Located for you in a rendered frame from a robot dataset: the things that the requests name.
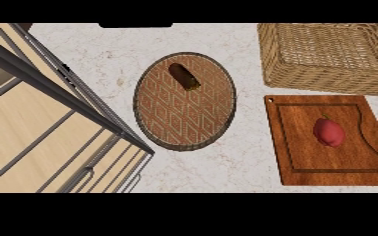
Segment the brown wooden cutting board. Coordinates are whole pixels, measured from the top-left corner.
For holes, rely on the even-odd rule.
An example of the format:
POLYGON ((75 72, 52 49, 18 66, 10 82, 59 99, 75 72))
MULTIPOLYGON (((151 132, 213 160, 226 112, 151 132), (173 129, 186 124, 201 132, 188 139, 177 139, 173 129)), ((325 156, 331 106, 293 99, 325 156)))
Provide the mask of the brown wooden cutting board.
POLYGON ((285 186, 378 186, 378 119, 356 95, 264 97, 281 182, 285 186), (322 145, 316 120, 343 127, 340 147, 322 145))

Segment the red bell pepper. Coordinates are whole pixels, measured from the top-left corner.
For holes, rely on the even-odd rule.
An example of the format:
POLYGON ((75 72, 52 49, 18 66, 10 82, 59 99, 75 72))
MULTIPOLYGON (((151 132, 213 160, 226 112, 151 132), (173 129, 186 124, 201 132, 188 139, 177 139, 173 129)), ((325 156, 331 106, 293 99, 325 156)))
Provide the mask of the red bell pepper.
POLYGON ((316 120, 313 135, 319 143, 328 147, 337 148, 344 142, 346 131, 341 125, 331 120, 326 114, 324 114, 322 118, 316 120))

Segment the tan wicker basket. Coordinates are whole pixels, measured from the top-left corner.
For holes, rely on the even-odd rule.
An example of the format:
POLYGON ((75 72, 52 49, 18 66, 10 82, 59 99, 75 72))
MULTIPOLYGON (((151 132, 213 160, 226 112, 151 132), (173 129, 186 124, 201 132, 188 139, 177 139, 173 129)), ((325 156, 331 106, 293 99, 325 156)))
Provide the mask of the tan wicker basket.
POLYGON ((378 96, 378 23, 259 23, 269 87, 378 96))

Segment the round patterned brown placemat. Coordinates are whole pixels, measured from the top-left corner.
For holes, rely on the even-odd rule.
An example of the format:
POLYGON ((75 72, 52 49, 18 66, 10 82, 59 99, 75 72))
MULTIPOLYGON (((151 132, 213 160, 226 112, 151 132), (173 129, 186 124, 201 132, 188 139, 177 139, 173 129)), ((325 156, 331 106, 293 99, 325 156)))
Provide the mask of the round patterned brown placemat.
POLYGON ((133 111, 148 139, 176 151, 194 151, 225 134, 236 112, 236 88, 222 64, 207 55, 179 52, 148 67, 139 79, 133 111), (201 86, 186 91, 170 74, 180 64, 201 86))

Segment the dark brown oblong vegetable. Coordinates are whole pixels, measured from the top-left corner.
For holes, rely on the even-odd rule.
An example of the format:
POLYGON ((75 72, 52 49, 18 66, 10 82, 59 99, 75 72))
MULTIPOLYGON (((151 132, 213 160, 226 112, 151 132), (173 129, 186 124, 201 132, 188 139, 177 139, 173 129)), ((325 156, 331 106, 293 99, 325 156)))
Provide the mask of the dark brown oblong vegetable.
POLYGON ((168 72, 186 91, 199 88, 201 83, 182 64, 173 63, 168 66, 168 72))

